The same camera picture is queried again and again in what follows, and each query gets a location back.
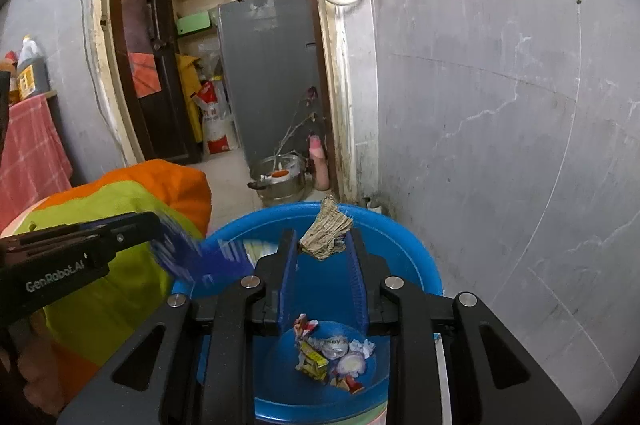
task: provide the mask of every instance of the white and red bag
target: white and red bag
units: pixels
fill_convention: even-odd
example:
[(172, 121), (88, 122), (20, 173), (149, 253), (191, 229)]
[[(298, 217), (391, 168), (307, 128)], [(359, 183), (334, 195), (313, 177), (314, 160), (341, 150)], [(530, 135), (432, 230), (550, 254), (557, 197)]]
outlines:
[(220, 104), (213, 82), (207, 81), (191, 97), (202, 110), (202, 137), (206, 155), (238, 147), (238, 141), (228, 110), (220, 113)]

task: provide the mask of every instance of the triangular cutout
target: triangular cutout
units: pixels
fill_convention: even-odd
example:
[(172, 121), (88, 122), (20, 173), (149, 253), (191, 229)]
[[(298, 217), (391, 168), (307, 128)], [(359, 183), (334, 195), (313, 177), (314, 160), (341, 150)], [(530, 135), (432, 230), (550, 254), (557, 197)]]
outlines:
[(480, 336), (497, 389), (506, 389), (530, 378), (527, 368), (488, 325), (480, 326)]
[(151, 333), (134, 349), (127, 360), (111, 376), (115, 383), (125, 385), (136, 391), (146, 391), (151, 381), (158, 351), (164, 337), (164, 326), (156, 326)]

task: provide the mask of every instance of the stainless steel pot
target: stainless steel pot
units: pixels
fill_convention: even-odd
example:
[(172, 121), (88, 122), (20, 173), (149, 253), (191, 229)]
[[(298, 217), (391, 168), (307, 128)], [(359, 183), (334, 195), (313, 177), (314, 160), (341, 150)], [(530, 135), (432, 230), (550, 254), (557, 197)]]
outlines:
[(305, 162), (295, 154), (281, 154), (276, 170), (286, 170), (284, 176), (273, 178), (273, 156), (255, 164), (249, 174), (252, 182), (247, 186), (257, 191), (265, 207), (300, 201), (305, 195)]

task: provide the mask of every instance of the black robotic device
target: black robotic device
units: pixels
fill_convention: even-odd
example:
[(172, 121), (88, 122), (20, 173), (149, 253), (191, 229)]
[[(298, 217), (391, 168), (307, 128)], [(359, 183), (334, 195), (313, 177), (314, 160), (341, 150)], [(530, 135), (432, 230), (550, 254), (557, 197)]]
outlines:
[[(106, 275), (116, 251), (160, 231), (157, 216), (145, 212), (0, 240), (5, 257), (29, 256), (0, 268), (0, 315), (10, 315), (0, 326)], [(351, 275), (361, 290), (354, 297), (364, 295), (367, 335), (391, 336), (387, 423), (443, 423), (434, 333), (444, 345), (454, 425), (581, 423), (542, 368), (477, 296), (425, 294), (391, 275), (383, 258), (368, 254), (359, 231), (351, 230), (347, 240)], [(65, 408), (58, 423), (254, 423), (252, 338), (275, 336), (284, 330), (283, 322), (291, 325), (290, 315), (283, 315), (284, 285), (295, 271), (297, 254), (295, 234), (285, 231), (276, 254), (260, 259), (254, 275), (220, 295), (198, 300), (169, 296)], [(46, 282), (52, 271), (77, 261), (83, 267), (72, 275)], [(45, 282), (30, 291), (27, 285), (33, 288), (34, 279)], [(196, 370), (205, 335), (210, 335), (209, 360), (200, 385)], [(0, 375), (7, 377), (1, 367)]]

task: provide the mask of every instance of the red plastic bag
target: red plastic bag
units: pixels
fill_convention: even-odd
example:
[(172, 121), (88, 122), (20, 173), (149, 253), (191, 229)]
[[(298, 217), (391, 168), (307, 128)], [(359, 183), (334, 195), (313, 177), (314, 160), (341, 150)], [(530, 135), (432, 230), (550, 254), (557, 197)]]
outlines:
[(202, 137), (205, 154), (229, 150), (226, 138), (228, 124), (220, 118), (218, 97), (211, 81), (205, 82), (200, 91), (191, 97), (202, 110)]

